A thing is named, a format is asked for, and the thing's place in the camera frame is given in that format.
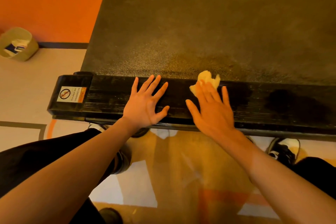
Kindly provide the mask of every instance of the wastebasket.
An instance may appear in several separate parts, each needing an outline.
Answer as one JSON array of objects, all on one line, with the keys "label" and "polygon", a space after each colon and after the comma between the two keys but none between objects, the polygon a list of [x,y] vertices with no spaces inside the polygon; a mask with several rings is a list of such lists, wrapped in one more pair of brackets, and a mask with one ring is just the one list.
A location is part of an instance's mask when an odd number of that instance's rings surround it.
[{"label": "wastebasket", "polygon": [[[9,55],[5,48],[8,47],[12,41],[25,41],[27,42],[27,46],[21,51],[17,53],[13,53]],[[39,49],[39,45],[36,40],[33,38],[31,33],[23,28],[15,27],[6,31],[0,36],[0,55],[18,61],[26,61],[31,56],[35,54]]]}]

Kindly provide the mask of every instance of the tile floor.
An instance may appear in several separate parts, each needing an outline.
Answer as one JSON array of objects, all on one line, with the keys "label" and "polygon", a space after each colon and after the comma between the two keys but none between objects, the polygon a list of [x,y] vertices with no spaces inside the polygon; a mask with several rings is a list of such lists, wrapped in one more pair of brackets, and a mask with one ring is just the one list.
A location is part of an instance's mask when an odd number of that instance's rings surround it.
[{"label": "tile floor", "polygon": [[[46,111],[57,77],[80,70],[85,50],[41,49],[24,63],[0,60],[0,151],[83,131]],[[265,149],[272,138],[253,137]],[[280,223],[241,167],[198,132],[152,129],[128,141],[132,165],[90,197],[125,223]],[[336,165],[336,143],[301,140],[301,154]]]}]

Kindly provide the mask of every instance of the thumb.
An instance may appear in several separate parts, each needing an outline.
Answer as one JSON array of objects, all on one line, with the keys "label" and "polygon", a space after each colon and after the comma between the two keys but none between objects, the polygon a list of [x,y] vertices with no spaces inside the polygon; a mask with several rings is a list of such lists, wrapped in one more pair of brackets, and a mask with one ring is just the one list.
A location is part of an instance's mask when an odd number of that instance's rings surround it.
[{"label": "thumb", "polygon": [[165,106],[161,112],[158,112],[154,117],[154,124],[157,124],[160,120],[167,116],[169,110],[169,106]]},{"label": "thumb", "polygon": [[187,99],[185,101],[185,103],[187,104],[187,107],[192,115],[192,118],[195,122],[195,120],[198,120],[198,119],[201,119],[201,114],[200,112],[198,111],[197,107],[195,106],[195,104],[190,100],[190,99]]}]

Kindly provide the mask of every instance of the white sticker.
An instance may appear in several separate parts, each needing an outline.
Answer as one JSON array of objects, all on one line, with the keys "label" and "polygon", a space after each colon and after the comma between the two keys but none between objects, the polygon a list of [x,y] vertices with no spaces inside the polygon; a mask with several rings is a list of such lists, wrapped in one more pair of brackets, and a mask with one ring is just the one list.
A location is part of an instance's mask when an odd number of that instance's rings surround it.
[{"label": "white sticker", "polygon": [[86,87],[71,87],[62,86],[57,101],[58,102],[71,102],[82,103],[84,100]]}]

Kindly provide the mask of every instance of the person's right arm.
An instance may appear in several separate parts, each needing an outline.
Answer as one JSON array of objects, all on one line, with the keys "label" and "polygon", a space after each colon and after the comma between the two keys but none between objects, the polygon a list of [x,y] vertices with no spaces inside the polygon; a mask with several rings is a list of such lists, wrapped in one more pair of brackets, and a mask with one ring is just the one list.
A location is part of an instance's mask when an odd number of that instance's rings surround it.
[{"label": "person's right arm", "polygon": [[187,107],[197,128],[219,144],[248,173],[253,184],[286,223],[336,223],[336,200],[274,160],[235,129],[226,87],[223,101],[210,83],[196,83],[201,112]]}]

